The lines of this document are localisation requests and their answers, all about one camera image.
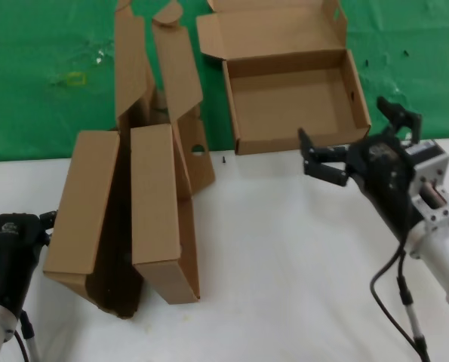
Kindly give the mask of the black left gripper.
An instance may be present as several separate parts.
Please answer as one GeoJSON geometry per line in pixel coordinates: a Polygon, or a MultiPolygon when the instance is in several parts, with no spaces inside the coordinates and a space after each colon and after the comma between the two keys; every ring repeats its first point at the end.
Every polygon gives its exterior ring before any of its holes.
{"type": "Polygon", "coordinates": [[[0,214],[0,306],[21,313],[32,274],[57,212],[0,214]]]}

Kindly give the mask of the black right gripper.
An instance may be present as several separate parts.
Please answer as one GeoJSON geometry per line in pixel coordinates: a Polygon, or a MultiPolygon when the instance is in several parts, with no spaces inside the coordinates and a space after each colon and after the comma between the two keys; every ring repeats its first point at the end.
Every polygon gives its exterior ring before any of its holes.
{"type": "MultiPolygon", "coordinates": [[[[411,131],[411,143],[421,139],[422,116],[400,103],[377,98],[377,108],[389,121],[396,135],[403,127],[411,131]]],[[[346,186],[349,175],[361,193],[372,203],[397,239],[405,239],[420,220],[412,206],[410,187],[416,176],[411,156],[400,140],[381,133],[346,146],[316,147],[304,129],[298,130],[305,175],[346,186]],[[345,163],[341,170],[329,163],[345,163]]]]}

